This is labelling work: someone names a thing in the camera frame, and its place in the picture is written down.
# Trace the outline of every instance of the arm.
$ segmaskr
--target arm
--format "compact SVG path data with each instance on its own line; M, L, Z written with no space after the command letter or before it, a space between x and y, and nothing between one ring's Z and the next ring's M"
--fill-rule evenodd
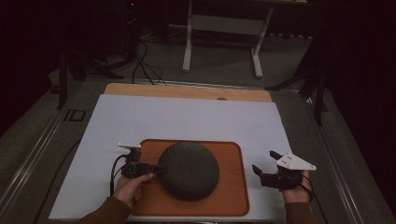
M303 171L303 175L309 178L309 172ZM309 181L303 178L302 184L312 190ZM314 213L309 206L309 194L301 187L296 189L281 190L285 200L286 221L288 224L316 224Z
M141 197L139 185L151 178L152 174L141 175L135 179L122 176L117 182L114 194L108 197L98 210L83 217L78 224L125 223L134 206L133 200L137 201Z

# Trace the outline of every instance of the wooden board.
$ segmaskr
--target wooden board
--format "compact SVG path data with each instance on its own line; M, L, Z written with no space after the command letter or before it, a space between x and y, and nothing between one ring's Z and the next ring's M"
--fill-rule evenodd
M148 139L141 143L140 162L157 164L161 154L177 140ZM219 164L219 183L198 202L181 201L163 188L154 176L142 186L142 199L134 206L134 216L161 217L241 217L249 210L241 149L232 142L196 142L208 148Z
M217 100L219 98L225 98L226 100L230 101L272 102L271 95L268 91L190 86L159 86L110 83L106 87L105 94L175 97L207 100Z

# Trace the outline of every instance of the table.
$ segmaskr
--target table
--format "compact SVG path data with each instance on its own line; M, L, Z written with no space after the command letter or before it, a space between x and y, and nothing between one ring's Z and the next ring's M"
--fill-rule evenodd
M184 52L183 60L183 71L190 71L191 64L191 33L192 30L205 30L215 32L225 32L233 34L243 35L256 35L258 37L257 44L251 49L251 56L254 66L254 71L257 78L262 78L262 66L260 63L259 52L262 47L262 41L264 40L266 30L268 28L274 6L281 4L306 4L305 0L278 0L278 1L256 1L265 3L269 7L262 21L260 20L248 20L248 19L237 19L237 18L225 18L218 16L209 15L196 15L192 11L192 0L189 1L189 14L187 21L187 44Z
M100 97L49 218L78 219L99 207L108 195L111 165L125 153L118 143L136 145L150 138L237 143L242 149L249 211L242 217L130 216L129 221L284 218L281 194L277 189L263 188L251 170L255 164L272 174L276 162L268 151L290 151L268 92L132 84L110 84Z

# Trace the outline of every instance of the black cable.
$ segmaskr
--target black cable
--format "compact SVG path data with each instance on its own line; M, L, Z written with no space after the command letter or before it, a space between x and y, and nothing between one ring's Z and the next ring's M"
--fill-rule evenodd
M324 214L324 211L323 211L323 208L322 208L322 206L321 206L321 204L320 204L320 201L319 201L319 199L318 199L318 196L317 196L316 193L314 192L314 185L312 184L311 180L310 180L308 177L306 177L306 176L304 176L304 175L301 175L301 177L303 177L303 178L305 178L306 180L308 180L308 183L309 183L309 185L311 186L311 190L310 190L310 189L308 189L306 186L304 186L302 183L298 183L297 181L295 181L295 180L294 180L293 178L291 178L290 176L288 176L288 175L283 175L283 176L285 176L286 178L288 178L289 180L291 180L292 182L294 182L295 184L297 184L299 187L301 187L302 189L304 189L304 190L308 193L308 195L309 195L309 201L310 201L310 202L312 202L313 198L315 199L315 201L317 201L317 204L318 204L320 213L321 213L321 215L323 216L323 220L324 220L324 222L325 222L326 224L328 224L329 221L327 220L326 215Z
M146 77L147 77L148 79L151 79L151 78L149 77L149 74L148 74L148 73L146 72L146 70L144 69L143 65L147 66L148 69L151 71L151 73L154 74L154 76L158 78L158 80L157 80L155 83L158 83L159 81L161 81L163 84L165 84L165 86L167 86L165 80L163 80L163 78L162 78L163 69L162 69L161 67L159 67L159 66L151 66L151 65L149 65L148 63L146 63L146 62L144 61L144 59L142 59L142 69L143 69L143 72L145 73L145 75L146 75ZM158 75L152 68L160 69L160 74Z
M50 185L49 185L49 189L47 190L46 196L44 197L43 202L40 205L40 208L38 209L38 213L35 216L35 220L33 221L34 224L37 223L38 219L40 218L41 215L41 211L44 208L44 204L46 203L48 197L50 196L50 190L52 189L52 185L55 182L56 177L58 176L59 171L61 170L62 166L64 165L64 162L66 161L66 159L69 157L70 153L73 151L73 149L81 142L81 139L79 139L73 146L70 147L70 149L67 151L67 154L64 156L64 158L62 159L61 163L58 166L58 169L56 169L56 173L55 176L52 178Z
M115 175L114 175L114 170L116 169L117 162L119 162L119 160L120 160L121 158L126 158L126 156L127 156L127 155L120 155L120 156L118 156L118 157L116 158L116 160L114 161L114 163L113 163L113 168L111 169L111 176L110 176L110 196L113 195L113 193L114 193L114 177L115 177Z
M123 166L120 167L120 169L113 175L113 179L116 178L117 174L120 172L120 170L122 169Z
M143 53L143 56L142 56L141 60L143 60L143 59L146 57L146 55L147 55L147 53L148 53L148 51L149 51L149 48L147 47L147 45L143 45L143 46L145 46L145 49L146 49L146 50L145 50L145 52ZM139 67L139 65L142 63L141 60L137 59L137 65L136 65L136 67L134 68L134 71L132 72L132 84L134 84L134 76L136 75L136 70L137 70L137 68Z
M319 198L318 198L317 194L314 192L314 185L312 184L311 180L310 180L308 177L306 177L306 176L304 176L304 175L302 175L302 177L305 178L306 180L308 180L309 184L311 185L312 194L314 195L315 201L317 201L317 204L318 204L320 213L321 213L322 216L323 216L324 222L325 222L325 223L329 223L328 220L327 220L327 218L326 218L326 215L324 214L324 211L323 211L323 208L322 208L321 203L320 203L320 201L319 201Z
M146 62L144 61L144 59L145 59L145 57L146 57L146 55L147 55L147 53L148 53L148 51L149 51L149 47L148 47L144 42L142 42L142 41L139 41L139 43L145 47L145 52L144 52L144 54L143 54L142 57L140 57L139 55L136 54L137 65L136 65L136 67L134 68L134 71L133 71L133 74L132 74L132 83L134 84L134 77L135 77L135 75L136 75L137 68L138 68L138 67L141 67L141 68L142 68L142 71L143 71L143 74L145 75L145 77L149 80L149 82L150 82L152 85L156 85L156 83L158 83L159 81L161 81L163 84L166 85L165 81L162 79L163 69L162 69L161 67L158 67L158 66L150 66L148 63L146 63ZM146 70L145 66L147 66L148 69L154 74L154 76L156 76L156 77L158 78L158 80L156 81L156 83L154 83L153 80L151 79L151 77L149 76L149 73L148 73L148 71ZM158 75L152 68L158 68L158 69L160 69L161 73Z

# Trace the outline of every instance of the sleeve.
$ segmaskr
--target sleeve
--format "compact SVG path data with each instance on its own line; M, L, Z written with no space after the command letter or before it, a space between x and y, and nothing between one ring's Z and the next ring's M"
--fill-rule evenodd
M124 224L131 211L114 197L108 197L102 206L79 220L78 224Z
M317 220L309 203L285 203L288 224L316 224Z

